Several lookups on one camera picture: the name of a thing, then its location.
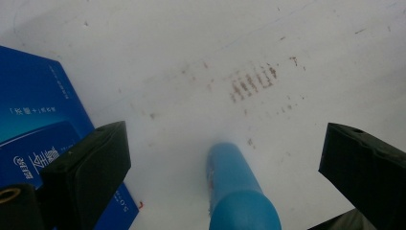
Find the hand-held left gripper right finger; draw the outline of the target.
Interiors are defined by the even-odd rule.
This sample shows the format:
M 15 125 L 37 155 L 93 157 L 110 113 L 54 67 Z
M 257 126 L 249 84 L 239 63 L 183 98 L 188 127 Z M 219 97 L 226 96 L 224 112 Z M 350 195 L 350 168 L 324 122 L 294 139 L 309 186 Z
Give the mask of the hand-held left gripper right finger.
M 319 172 L 377 230 L 406 230 L 406 152 L 361 129 L 330 123 Z

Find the blue plastic bottle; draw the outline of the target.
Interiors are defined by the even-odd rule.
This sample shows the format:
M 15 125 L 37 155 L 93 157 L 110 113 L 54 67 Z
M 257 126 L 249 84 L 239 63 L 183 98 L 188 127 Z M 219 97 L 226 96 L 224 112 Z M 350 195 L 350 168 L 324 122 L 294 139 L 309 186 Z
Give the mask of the blue plastic bottle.
M 282 230 L 276 208 L 236 145 L 218 143 L 210 148 L 207 181 L 209 230 Z

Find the blue printed box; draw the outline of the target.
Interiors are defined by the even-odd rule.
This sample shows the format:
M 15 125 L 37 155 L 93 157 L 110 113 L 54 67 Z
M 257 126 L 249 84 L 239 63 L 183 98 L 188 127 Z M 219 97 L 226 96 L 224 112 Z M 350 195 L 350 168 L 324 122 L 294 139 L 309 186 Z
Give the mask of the blue printed box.
M 97 128 L 59 62 L 0 46 L 0 230 L 48 230 L 40 172 Z M 93 230 L 137 214 L 122 182 Z

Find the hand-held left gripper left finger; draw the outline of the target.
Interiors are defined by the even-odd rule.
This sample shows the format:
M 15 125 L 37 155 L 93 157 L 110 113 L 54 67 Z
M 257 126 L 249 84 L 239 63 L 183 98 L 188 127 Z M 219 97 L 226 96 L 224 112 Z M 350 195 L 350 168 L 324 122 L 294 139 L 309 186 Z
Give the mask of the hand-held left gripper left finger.
M 125 122 L 101 126 L 40 172 L 48 230 L 93 230 L 131 168 Z

